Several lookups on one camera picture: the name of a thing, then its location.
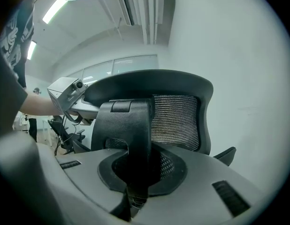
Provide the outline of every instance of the person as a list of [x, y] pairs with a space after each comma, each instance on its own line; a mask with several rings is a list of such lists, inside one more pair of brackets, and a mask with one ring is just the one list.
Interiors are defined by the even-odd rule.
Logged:
[[[34, 31], [32, 18], [35, 1], [23, 0], [10, 16], [0, 36], [0, 50], [5, 63], [25, 90], [25, 63]], [[61, 114], [51, 99], [30, 92], [27, 92], [20, 111], [37, 116]]]
[[[32, 92], [36, 95], [39, 95], [41, 93], [39, 88], [35, 88]], [[29, 135], [37, 143], [37, 134], [38, 134], [37, 117], [34, 115], [28, 115], [28, 121], [29, 121]]]

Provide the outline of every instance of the black t-shirt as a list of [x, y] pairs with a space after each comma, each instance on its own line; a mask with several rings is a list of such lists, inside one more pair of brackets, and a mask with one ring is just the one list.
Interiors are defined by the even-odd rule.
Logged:
[[14, 11], [0, 36], [0, 48], [15, 72], [18, 82], [26, 88], [25, 63], [33, 35], [33, 3], [26, 0]]

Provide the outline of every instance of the air conditioning vent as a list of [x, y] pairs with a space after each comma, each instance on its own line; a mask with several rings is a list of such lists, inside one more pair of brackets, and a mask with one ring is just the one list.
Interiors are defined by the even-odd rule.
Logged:
[[119, 4], [120, 4], [120, 8], [121, 11], [123, 13], [123, 17], [125, 20], [126, 25], [128, 26], [133, 26], [134, 25], [134, 21], [132, 19], [132, 14], [131, 14], [131, 10], [130, 10], [130, 6], [128, 3], [128, 0], [118, 0]]

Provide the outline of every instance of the black vent slot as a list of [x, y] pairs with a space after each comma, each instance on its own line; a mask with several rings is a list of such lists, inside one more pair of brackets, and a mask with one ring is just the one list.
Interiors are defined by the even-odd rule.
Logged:
[[243, 198], [227, 183], [227, 181], [219, 181], [213, 183], [212, 186], [225, 203], [230, 213], [236, 217], [245, 212], [250, 206]]
[[81, 165], [81, 162], [75, 160], [75, 161], [71, 161], [71, 162], [67, 162], [67, 163], [60, 164], [60, 166], [61, 166], [62, 169], [75, 167], [77, 165]]

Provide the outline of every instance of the mesh backrest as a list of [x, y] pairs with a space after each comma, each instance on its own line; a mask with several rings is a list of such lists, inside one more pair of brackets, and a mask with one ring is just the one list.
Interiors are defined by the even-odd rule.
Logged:
[[[197, 99], [185, 95], [154, 95], [154, 100], [151, 140], [196, 151], [199, 148]], [[106, 141], [106, 148], [119, 148], [123, 145], [126, 143], [120, 139]]]

